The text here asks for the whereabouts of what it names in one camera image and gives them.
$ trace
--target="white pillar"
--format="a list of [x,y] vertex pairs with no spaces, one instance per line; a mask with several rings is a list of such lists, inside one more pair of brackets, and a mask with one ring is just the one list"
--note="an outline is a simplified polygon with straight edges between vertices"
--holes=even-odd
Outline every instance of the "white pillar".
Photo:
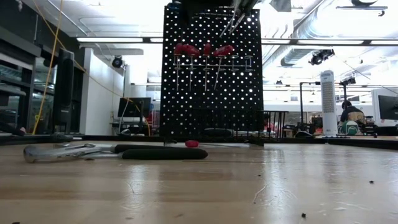
[[125,58],[129,65],[126,69],[125,97],[146,97],[145,85],[132,85],[131,83],[147,83],[148,67],[144,55],[130,55]]
[[321,93],[323,113],[323,134],[326,137],[337,135],[337,115],[335,97],[335,76],[330,70],[321,72]]

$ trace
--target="black handle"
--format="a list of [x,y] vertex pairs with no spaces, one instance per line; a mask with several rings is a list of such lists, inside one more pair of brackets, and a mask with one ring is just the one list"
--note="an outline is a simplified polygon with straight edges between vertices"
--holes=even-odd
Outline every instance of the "black handle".
[[114,147],[114,153],[118,154],[130,149],[183,149],[178,147],[169,146],[148,146],[148,145],[130,145],[130,144],[118,144]]
[[182,160],[182,159],[204,159],[208,153],[202,149],[167,147],[167,148],[150,148],[150,149],[129,149],[126,150],[123,159],[141,159],[141,160]]

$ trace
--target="cable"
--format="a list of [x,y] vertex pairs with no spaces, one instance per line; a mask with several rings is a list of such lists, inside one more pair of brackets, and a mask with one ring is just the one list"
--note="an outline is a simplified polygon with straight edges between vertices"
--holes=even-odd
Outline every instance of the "cable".
[[[43,15],[42,11],[39,9],[39,7],[38,7],[38,5],[37,5],[37,3],[36,3],[36,0],[33,0],[33,3],[35,4],[35,7],[36,7],[37,11],[39,12],[39,14],[40,14],[40,16],[42,17],[43,21],[45,22],[45,24],[46,24],[47,27],[49,28],[50,32],[54,35],[55,41],[58,41],[58,43],[62,46],[62,48],[64,48],[65,50],[68,50],[68,49],[64,46],[64,44],[61,42],[61,40],[58,38],[58,35],[57,35],[58,33],[55,33],[55,32],[52,30],[50,24],[45,20],[45,17],[44,17],[44,15]],[[90,79],[92,79],[94,82],[96,82],[99,86],[103,87],[105,90],[110,91],[112,94],[115,94],[116,96],[121,97],[121,98],[123,98],[123,99],[125,99],[125,100],[128,100],[129,102],[132,103],[132,100],[130,100],[129,98],[123,97],[123,96],[121,96],[121,95],[115,93],[114,91],[110,90],[110,89],[107,88],[106,86],[102,85],[102,84],[101,84],[99,81],[97,81],[95,78],[91,77],[91,75],[90,75],[89,73],[87,73],[87,71],[86,71],[76,60],[73,60],[73,62],[75,63],[75,65],[77,65],[77,67],[78,67],[84,74],[88,75],[88,77],[89,77]],[[148,127],[148,134],[149,134],[149,136],[150,136],[149,124],[148,124],[148,121],[147,121],[146,119],[145,119],[145,123],[146,123],[146,125],[147,125],[147,127]]]
[[[367,78],[368,80],[372,80],[371,78],[369,78],[369,77],[367,77],[366,75],[364,75],[364,74],[362,74],[360,71],[358,71],[357,69],[355,69],[354,67],[352,67],[351,65],[349,65],[347,62],[345,62],[344,60],[342,60],[342,59],[340,59],[340,58],[338,58],[338,57],[336,57],[338,60],[340,60],[341,62],[343,62],[344,64],[346,64],[347,66],[349,66],[351,69],[353,69],[355,72],[358,72],[360,75],[362,75],[363,77],[365,77],[365,78]],[[396,92],[396,91],[394,91],[394,90],[391,90],[391,89],[389,89],[389,88],[387,88],[387,87],[385,87],[385,86],[383,86],[383,85],[379,85],[380,87],[382,87],[382,88],[385,88],[386,90],[388,90],[388,91],[391,91],[391,92],[393,92],[393,93],[395,93],[396,95],[398,95],[398,93]]]
[[55,48],[57,46],[57,39],[58,39],[58,32],[60,30],[60,26],[61,26],[61,20],[62,20],[62,7],[63,7],[63,0],[61,0],[61,6],[60,6],[60,12],[58,13],[58,26],[57,26],[57,31],[55,32],[55,40],[54,40],[54,45],[52,47],[52,54],[51,54],[51,61],[50,61],[50,66],[49,66],[49,72],[47,74],[47,79],[45,81],[45,87],[44,87],[44,92],[43,92],[43,98],[42,98],[42,102],[40,104],[40,109],[39,109],[39,118],[37,119],[37,121],[35,122],[35,126],[33,128],[33,135],[36,134],[36,129],[37,129],[37,125],[39,124],[40,121],[40,117],[42,116],[42,111],[43,111],[43,105],[44,105],[44,100],[45,100],[45,94],[47,92],[47,87],[49,85],[49,78],[50,78],[50,74],[51,74],[51,70],[52,70],[52,64],[54,62],[54,54],[55,54]]

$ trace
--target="desk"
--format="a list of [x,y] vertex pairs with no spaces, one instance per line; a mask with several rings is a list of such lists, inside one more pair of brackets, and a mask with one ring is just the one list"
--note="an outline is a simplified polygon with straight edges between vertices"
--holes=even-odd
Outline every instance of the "desk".
[[202,161],[41,164],[24,162],[24,146],[3,146],[0,223],[397,223],[397,152],[241,145],[201,146]]
[[[120,133],[120,130],[119,130],[120,121],[110,122],[109,124],[112,125],[113,135],[118,135]],[[138,128],[139,127],[139,122],[138,121],[123,121],[121,123],[120,129],[124,130],[124,129],[127,129],[128,127],[131,127],[131,126],[134,126],[135,128]],[[147,128],[148,127],[146,125],[145,118],[144,118],[142,120],[142,131],[141,131],[141,133],[147,135],[147,133],[148,133]]]

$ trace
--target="computer screen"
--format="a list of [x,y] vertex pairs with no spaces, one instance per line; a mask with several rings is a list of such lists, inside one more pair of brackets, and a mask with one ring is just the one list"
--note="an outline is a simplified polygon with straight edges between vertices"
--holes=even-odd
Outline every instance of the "computer screen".
[[398,120],[398,97],[379,95],[380,119]]
[[150,97],[144,98],[129,98],[128,101],[125,98],[120,98],[118,117],[123,118],[136,118],[140,117],[141,105],[143,105],[143,116],[148,117],[150,111]]

